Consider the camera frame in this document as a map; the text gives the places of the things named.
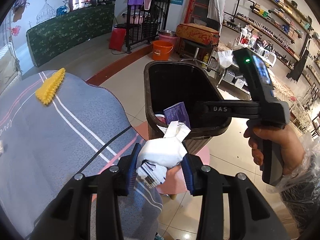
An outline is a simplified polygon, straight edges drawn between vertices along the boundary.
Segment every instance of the orange bucket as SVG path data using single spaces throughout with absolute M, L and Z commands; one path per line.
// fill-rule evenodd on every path
M 168 41 L 153 41 L 153 60 L 168 60 L 173 50 L 173 44 Z

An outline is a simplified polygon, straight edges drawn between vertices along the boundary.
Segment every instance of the purple card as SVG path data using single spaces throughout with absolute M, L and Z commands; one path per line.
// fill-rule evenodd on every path
M 163 110 L 164 117 L 166 119 L 167 124 L 170 124 L 172 121 L 183 122 L 187 127 L 190 127 L 189 116 L 186 111 L 186 107 L 184 106 L 184 102 L 177 103 L 173 106 L 168 107 Z

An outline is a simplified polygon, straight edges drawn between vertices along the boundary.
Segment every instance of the pink bucket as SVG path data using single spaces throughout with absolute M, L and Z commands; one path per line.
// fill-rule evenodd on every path
M 175 49 L 175 46 L 177 44 L 177 41 L 179 39 L 179 37 L 170 37 L 170 36 L 165 36 L 165 35 L 162 35 L 162 34 L 158 34 L 159 35 L 159 40 L 160 41 L 168 41 L 168 42 L 171 42 L 173 44 L 173 49 Z

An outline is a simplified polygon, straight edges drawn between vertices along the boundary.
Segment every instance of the human hand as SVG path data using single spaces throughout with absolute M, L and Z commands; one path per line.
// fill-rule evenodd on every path
M 253 161 L 255 164 L 261 166 L 263 164 L 263 154 L 258 149 L 258 144 L 255 139 L 251 137 L 252 133 L 255 133 L 261 139 L 280 144 L 281 155 L 284 161 L 283 175 L 291 174 L 291 172 L 302 163 L 305 151 L 290 125 L 286 125 L 284 129 L 273 126 L 259 126 L 253 129 L 247 128 L 244 132 L 245 138 L 250 137 L 248 143 L 252 148 Z

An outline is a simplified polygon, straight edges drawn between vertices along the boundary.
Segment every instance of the silver screw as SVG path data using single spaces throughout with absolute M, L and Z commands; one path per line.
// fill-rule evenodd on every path
M 111 166 L 111 167 L 109 168 L 109 171 L 111 171 L 111 172 L 117 172 L 117 171 L 119 171 L 119 167 L 116 166 L 116 165 L 113 165 L 113 166 Z
M 74 176 L 75 180 L 81 180 L 83 178 L 83 174 L 78 173 Z
M 204 171 L 204 172 L 209 172 L 209 171 L 211 170 L 211 168 L 210 168 L 210 166 L 208 166 L 208 165 L 203 165 L 203 166 L 201 167 L 201 170 Z
M 241 179 L 241 180 L 245 180 L 247 178 L 247 176 L 244 173 L 238 173 L 237 177 L 238 179 Z

